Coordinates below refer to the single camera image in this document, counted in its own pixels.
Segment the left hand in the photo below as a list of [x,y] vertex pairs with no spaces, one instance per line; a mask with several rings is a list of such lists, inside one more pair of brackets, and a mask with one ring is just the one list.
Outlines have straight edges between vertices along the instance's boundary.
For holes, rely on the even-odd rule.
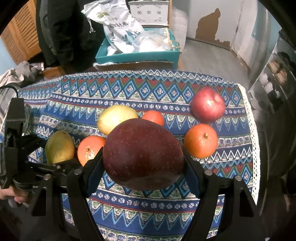
[[7,189],[0,190],[1,200],[6,200],[8,198],[13,198],[16,203],[22,204],[26,202],[28,197],[28,192],[20,190],[15,186],[10,186]]

